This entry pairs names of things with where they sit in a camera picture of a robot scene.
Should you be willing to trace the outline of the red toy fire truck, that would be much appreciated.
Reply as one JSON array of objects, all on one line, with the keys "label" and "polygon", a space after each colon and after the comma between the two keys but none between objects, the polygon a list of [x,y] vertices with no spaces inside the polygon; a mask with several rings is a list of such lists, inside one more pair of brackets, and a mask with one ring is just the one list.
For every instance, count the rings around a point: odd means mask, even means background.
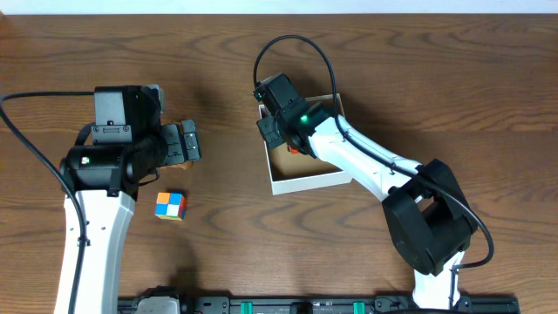
[{"label": "red toy fire truck", "polygon": [[299,154],[299,151],[291,146],[287,146],[287,149],[291,154]]}]

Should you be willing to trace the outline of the multicolour puzzle cube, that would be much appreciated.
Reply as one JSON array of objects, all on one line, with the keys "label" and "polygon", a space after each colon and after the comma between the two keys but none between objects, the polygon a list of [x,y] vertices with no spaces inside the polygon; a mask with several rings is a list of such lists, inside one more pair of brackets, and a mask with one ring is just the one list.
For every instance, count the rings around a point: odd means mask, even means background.
[{"label": "multicolour puzzle cube", "polygon": [[183,194],[160,192],[154,214],[163,220],[183,221],[186,206],[187,198]]}]

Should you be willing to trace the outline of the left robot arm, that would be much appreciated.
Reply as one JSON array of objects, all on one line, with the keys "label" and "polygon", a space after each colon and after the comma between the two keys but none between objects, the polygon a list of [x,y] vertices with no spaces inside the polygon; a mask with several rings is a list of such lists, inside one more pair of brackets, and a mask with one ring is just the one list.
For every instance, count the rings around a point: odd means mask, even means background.
[{"label": "left robot arm", "polygon": [[65,251],[57,313],[114,313],[122,253],[138,192],[163,167],[198,161],[195,123],[162,125],[158,85],[100,86],[95,121],[85,126],[60,172],[65,198]]}]

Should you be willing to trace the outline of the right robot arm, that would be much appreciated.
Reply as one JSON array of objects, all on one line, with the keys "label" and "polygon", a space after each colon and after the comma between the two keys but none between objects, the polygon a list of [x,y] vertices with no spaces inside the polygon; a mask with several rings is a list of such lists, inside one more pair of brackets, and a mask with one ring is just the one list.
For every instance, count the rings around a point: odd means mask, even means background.
[{"label": "right robot arm", "polygon": [[393,245],[414,270],[413,302],[455,309],[459,263],[479,224],[451,169],[381,147],[347,122],[337,102],[310,103],[283,73],[255,83],[253,95],[267,111],[257,125],[270,149],[287,144],[330,163],[381,201]]}]

